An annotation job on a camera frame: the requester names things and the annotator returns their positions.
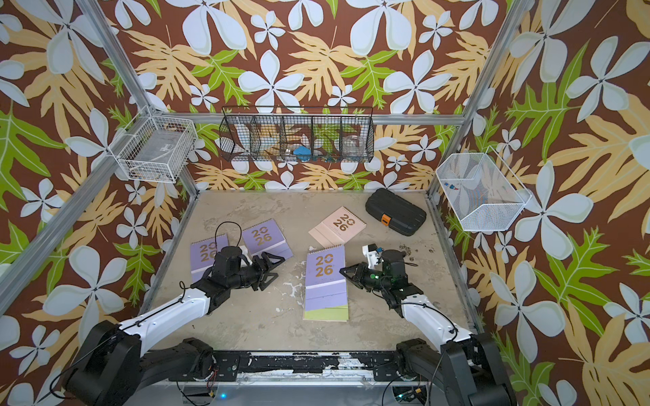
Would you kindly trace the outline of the purple calendar front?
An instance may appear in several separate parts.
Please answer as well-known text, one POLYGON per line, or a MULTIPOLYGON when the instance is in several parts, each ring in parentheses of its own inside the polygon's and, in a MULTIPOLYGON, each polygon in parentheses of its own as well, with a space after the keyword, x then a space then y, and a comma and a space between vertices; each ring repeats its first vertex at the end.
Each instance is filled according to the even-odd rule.
POLYGON ((336 245, 315 250, 306 257, 305 311, 321 311, 348 305, 345 277, 345 247, 336 245))

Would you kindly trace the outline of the green calendar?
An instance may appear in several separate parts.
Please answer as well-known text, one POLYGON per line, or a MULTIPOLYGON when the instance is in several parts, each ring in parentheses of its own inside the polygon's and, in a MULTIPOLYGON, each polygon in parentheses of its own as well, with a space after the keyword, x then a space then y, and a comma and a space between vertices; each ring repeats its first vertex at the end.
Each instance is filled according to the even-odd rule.
POLYGON ((308 321, 348 321, 349 306, 334 306, 304 311, 304 319, 308 321))

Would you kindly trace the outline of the pink calendar back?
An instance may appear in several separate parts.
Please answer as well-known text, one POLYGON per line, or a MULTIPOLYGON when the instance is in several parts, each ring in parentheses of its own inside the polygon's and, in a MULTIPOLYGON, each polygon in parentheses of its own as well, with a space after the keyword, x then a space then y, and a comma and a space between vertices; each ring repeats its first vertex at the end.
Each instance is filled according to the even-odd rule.
POLYGON ((342 206, 326 217, 308 233, 323 248, 345 245, 362 230, 367 224, 358 216, 342 206))

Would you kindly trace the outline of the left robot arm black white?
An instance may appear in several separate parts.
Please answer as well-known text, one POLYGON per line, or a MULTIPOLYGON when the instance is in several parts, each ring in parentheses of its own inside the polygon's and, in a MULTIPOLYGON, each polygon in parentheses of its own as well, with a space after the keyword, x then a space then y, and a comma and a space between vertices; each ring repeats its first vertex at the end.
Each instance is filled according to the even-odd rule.
POLYGON ((241 248, 224 247, 198 281, 181 288, 179 297, 121 323, 96 324, 62 374, 64 390, 85 405, 122 405, 144 387, 170 378, 211 378, 216 367, 209 344, 187 338, 170 348, 155 345, 211 315, 232 291, 263 291, 277 279, 274 270, 284 261, 267 252, 247 259, 241 248))

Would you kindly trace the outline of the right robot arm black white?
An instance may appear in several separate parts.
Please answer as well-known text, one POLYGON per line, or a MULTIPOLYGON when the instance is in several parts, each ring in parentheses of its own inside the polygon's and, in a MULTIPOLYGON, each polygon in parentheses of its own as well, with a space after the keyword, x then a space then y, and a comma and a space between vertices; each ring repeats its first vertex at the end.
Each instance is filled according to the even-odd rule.
POLYGON ((406 253, 364 248, 365 262, 340 274, 359 289, 378 294, 389 309, 426 337, 396 345, 395 366, 402 377, 423 377, 444 393, 449 405, 516 405, 516 394, 499 347, 487 333, 462 328, 409 281, 406 253))

